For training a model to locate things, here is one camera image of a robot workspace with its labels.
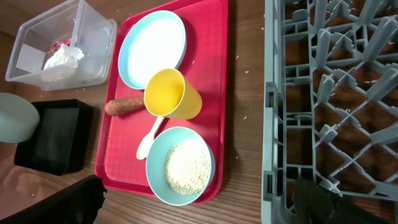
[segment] tray rim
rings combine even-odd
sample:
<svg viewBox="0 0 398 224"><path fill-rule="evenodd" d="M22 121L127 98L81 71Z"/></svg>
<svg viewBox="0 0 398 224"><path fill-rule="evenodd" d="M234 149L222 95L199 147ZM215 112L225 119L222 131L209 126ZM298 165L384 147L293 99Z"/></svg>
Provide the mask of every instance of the tray rim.
<svg viewBox="0 0 398 224"><path fill-rule="evenodd" d="M172 1L166 4L163 4L161 6L155 7L153 9L149 9L148 11L144 11L141 13L138 13L136 15L133 15L129 18L127 18L120 26L118 29L118 33L116 34L115 37L115 45L114 45L114 54L112 57L112 62L111 62L111 70L109 71L110 73L112 73L112 71L115 69L117 71L118 70L118 59L115 58L115 55L119 55L120 53L120 49L117 49L117 41L118 41L118 35L120 34L120 32L125 32L128 33L128 31L130 29L132 29L133 25L135 23L133 23L133 25L131 27L129 27L129 25L126 25L129 23L129 21L131 19L140 19L144 16L146 16L149 13L155 12L155 11L159 11L159 10L170 10L170 11L175 11L177 9L181 9L183 7L192 5L192 4L196 4L198 2L202 2L202 1L218 1L221 4L221 20L222 20L222 31L221 31L221 35L222 35L222 46L221 46L221 53L222 53L222 57L221 57L221 103L220 103L220 111L221 111L221 116L220 116L220 143L219 143L219 150L220 150L220 157L217 160L217 166L216 166L216 173L218 175L218 178L215 179L215 184L213 186L213 191L207 196L207 197L203 197L203 195L201 195L195 202L193 202L192 204L203 204L203 203L207 203L210 200L212 200L216 194L218 193L218 191L221 188L221 184L222 184L222 180L223 180L223 167L224 167L224 136L225 136L225 111L226 111L226 72L227 72L227 58L228 58L228 48L227 48L227 41L228 41L228 0L176 0L176 1ZM108 86L106 89L106 98L105 98L105 102L104 105L109 102L110 100L114 99L114 96L116 94L116 86L111 86L111 74L109 74L109 78L108 78ZM128 184L129 183L125 183L125 182L119 182L119 181L115 181L115 180L111 180L110 178L108 178L108 176L106 175L105 169L104 169L104 164L100 164L100 152L101 153L106 153L107 150L107 138L109 136L109 126L110 126L110 121L111 121L111 117L110 115L107 115L105 113L105 111L103 111L103 116L101 119L101 127L100 127L100 132L99 132L99 138L98 138L98 145L97 145L97 151L96 151L96 158L95 158L95 164L94 164L94 170L95 170L95 174L100 177L103 180L103 183L105 185L105 187L109 188L109 189L114 189L114 190L121 190L121 191L125 191L125 192L130 192L130 193L135 193L135 194L139 194L139 195L146 195L146 196L151 196L151 197L156 197L155 194L147 194L145 192L141 192L138 190L130 190L130 189L125 189L122 187L116 187L115 184Z"/></svg>

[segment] gray dish rack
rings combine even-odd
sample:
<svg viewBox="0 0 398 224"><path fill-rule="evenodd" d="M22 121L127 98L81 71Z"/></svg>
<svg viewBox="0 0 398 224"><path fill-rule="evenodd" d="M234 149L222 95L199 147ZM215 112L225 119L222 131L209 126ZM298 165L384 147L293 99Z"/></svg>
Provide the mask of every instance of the gray dish rack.
<svg viewBox="0 0 398 224"><path fill-rule="evenodd" d="M361 108L371 102L398 118L398 108L381 101L398 84L398 53L380 54L386 44L393 42L398 44L398 16L378 16L387 8L397 9L398 1L366 0L359 16L353 14L352 10L355 9L350 8L351 3L351 0L266 0L261 198L263 223L297 223L294 205L287 206L287 185L294 183L294 179L287 177L287 173L291 170L297 173L297 177L302 177L306 173L314 182L340 196L393 201L396 223L398 223L398 185L393 183L398 178L398 171L388 179L378 181L358 163L358 159L375 144L394 158L398 158L398 153L388 146L398 141L398 122L370 133L355 117ZM305 4L306 7L294 11L291 19L285 19L285 5L289 4ZM313 22L311 22L311 11L315 11ZM337 16L351 22L330 26L330 22ZM368 37L368 30L374 32L371 38ZM285 65L286 43L298 40L308 41L308 63ZM352 57L329 60L339 49L349 52ZM359 87L354 77L363 65L381 74L368 90ZM349 70L335 68L350 66ZM328 73L322 75L317 91L313 83L315 70ZM330 103L334 91L343 84L366 98L352 111L337 108ZM311 111L288 112L286 89L300 85L310 87ZM317 131L315 108L320 105L338 114L341 121L333 125L324 124L321 130ZM345 123L349 123L370 139L369 143L354 155L348 155L332 144L332 140L339 135L339 128ZM287 131L290 129L311 130L311 165L287 162ZM344 160L342 165L327 176L321 175L316 166L317 147L320 144L326 144ZM339 189L340 181L335 177L349 166L373 183L374 188L367 193Z"/></svg>

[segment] sausage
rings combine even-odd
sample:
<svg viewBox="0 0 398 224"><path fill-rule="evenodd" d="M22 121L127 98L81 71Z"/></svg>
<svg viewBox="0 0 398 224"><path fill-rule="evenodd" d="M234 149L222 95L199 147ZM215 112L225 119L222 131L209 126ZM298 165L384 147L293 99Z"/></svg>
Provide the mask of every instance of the sausage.
<svg viewBox="0 0 398 224"><path fill-rule="evenodd" d="M144 107L144 97L137 96L133 98L111 100L105 105L105 112L111 116L121 116L142 107Z"/></svg>

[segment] black box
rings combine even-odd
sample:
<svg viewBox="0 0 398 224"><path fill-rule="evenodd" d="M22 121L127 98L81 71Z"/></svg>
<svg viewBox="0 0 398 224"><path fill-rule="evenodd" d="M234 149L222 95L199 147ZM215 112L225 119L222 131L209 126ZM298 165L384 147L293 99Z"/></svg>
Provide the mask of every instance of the black box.
<svg viewBox="0 0 398 224"><path fill-rule="evenodd" d="M40 121L32 137L18 144L15 165L55 175L81 170L93 108L76 99L32 104Z"/></svg>

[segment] white spoon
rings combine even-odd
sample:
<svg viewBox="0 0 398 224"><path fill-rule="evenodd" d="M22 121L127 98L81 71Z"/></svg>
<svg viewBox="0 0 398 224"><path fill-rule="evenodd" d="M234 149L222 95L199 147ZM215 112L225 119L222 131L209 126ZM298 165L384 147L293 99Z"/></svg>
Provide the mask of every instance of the white spoon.
<svg viewBox="0 0 398 224"><path fill-rule="evenodd" d="M148 156L150 147L154 143L155 140L155 133L159 129L159 126L162 124L164 120L164 117L158 116L156 118L156 121L152 127L152 129L149 131L149 133L142 138L141 143L138 146L137 150L137 159L145 159Z"/></svg>

